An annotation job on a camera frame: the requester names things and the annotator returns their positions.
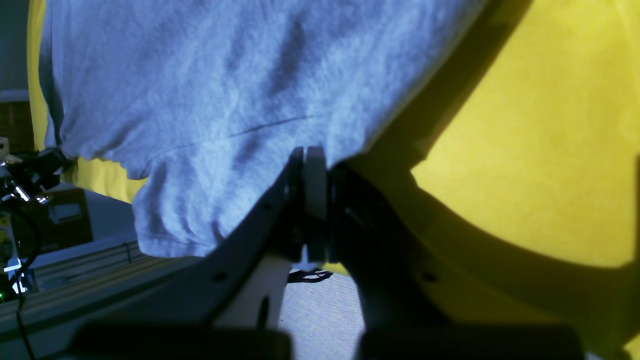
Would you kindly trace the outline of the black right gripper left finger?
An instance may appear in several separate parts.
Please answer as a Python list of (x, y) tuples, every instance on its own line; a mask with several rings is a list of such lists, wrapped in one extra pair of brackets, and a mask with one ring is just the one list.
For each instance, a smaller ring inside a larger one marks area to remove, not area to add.
[(87, 322), (70, 343), (75, 360), (290, 360), (277, 329), (291, 256), (293, 206), (301, 205), (304, 149), (231, 236), (151, 294)]

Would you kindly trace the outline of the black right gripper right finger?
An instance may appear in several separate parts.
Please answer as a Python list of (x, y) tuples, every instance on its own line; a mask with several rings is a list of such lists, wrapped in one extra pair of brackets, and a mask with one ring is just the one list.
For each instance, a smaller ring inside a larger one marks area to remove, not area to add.
[(354, 280), (365, 332), (357, 360), (583, 360), (562, 325), (455, 323), (426, 293), (443, 280), (375, 187), (345, 165), (305, 150), (305, 259), (339, 263)]

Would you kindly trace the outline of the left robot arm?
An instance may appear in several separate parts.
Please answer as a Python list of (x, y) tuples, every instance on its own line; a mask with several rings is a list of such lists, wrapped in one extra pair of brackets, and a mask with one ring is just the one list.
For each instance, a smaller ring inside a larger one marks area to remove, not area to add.
[[(25, 295), (26, 274), (41, 255), (44, 236), (35, 221), (26, 214), (28, 205), (44, 206), (50, 203), (48, 192), (59, 186), (65, 171), (73, 166), (60, 148), (46, 148), (38, 152), (10, 151), (9, 139), (1, 139), (1, 250), (13, 243), (13, 254), (2, 254), (1, 260), (16, 259), (16, 265), (1, 269), (1, 303), (20, 299)], [(28, 247), (28, 255), (20, 254), (21, 242), (16, 239), (12, 220), (21, 219), (32, 232), (34, 244)]]

